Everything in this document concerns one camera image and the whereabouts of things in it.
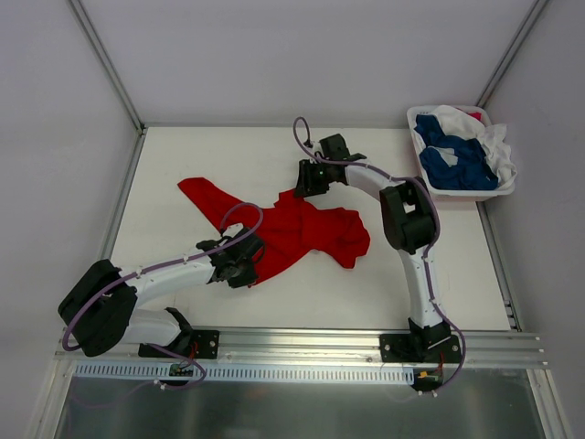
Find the red t shirt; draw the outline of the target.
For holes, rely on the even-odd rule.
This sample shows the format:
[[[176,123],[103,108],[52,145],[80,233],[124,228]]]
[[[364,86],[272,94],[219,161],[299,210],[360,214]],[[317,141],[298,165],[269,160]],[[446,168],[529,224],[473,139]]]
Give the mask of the red t shirt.
[[[255,208],[245,207],[241,200],[203,177],[186,178],[177,186],[216,230],[238,223],[250,228],[259,218]],[[292,189],[280,193],[262,214],[255,231],[266,246],[256,264],[259,284],[289,269],[310,251],[324,252],[341,267],[352,269],[370,246],[370,235],[357,211],[317,209],[297,198]]]

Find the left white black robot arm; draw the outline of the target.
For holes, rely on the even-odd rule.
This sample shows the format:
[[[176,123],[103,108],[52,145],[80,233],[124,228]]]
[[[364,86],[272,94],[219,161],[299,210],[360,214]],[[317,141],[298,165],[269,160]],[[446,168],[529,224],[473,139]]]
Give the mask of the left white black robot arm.
[[[152,311],[145,304],[190,287],[255,284],[266,245],[251,228],[236,224],[217,240],[150,266],[123,268],[95,262],[58,306],[66,329],[62,347],[98,357],[118,344],[134,344],[144,358],[186,358],[203,349],[201,337],[174,307]]]

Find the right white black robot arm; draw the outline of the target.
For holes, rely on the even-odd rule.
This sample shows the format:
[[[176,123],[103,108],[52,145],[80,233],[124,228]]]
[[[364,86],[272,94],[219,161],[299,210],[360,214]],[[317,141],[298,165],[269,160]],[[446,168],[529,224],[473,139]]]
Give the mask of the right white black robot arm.
[[[294,195],[322,195],[333,183],[357,188],[378,201],[384,235],[399,253],[409,289],[409,335],[403,346],[391,349],[419,361],[439,355],[451,328],[434,288],[433,247],[440,235],[440,222],[429,192],[417,177],[393,177],[370,164],[361,154],[351,155],[345,139],[335,134],[319,142],[296,143],[308,155],[299,162]]]

